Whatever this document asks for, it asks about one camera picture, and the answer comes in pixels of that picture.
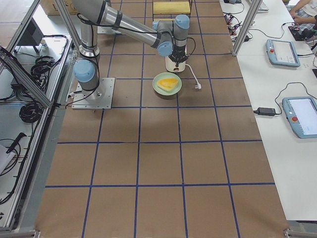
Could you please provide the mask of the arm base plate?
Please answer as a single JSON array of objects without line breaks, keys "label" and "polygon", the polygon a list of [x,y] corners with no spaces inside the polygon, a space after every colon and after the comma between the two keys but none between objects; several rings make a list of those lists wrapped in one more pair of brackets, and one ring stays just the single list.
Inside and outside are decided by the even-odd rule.
[{"label": "arm base plate", "polygon": [[122,35],[122,33],[118,30],[114,30],[111,27],[101,27],[98,26],[98,34],[104,35]]},{"label": "arm base plate", "polygon": [[96,91],[85,98],[90,92],[83,91],[80,83],[77,83],[76,90],[81,92],[75,94],[75,102],[71,104],[71,107],[76,110],[111,109],[114,85],[115,78],[102,78]]}]

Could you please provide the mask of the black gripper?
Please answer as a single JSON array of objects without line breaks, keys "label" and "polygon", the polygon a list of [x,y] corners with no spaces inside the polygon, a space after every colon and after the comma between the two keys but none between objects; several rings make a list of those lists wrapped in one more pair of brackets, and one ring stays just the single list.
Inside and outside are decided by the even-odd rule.
[{"label": "black gripper", "polygon": [[172,54],[168,56],[169,59],[176,65],[177,62],[179,65],[183,64],[188,59],[186,54],[186,46],[173,46]]}]

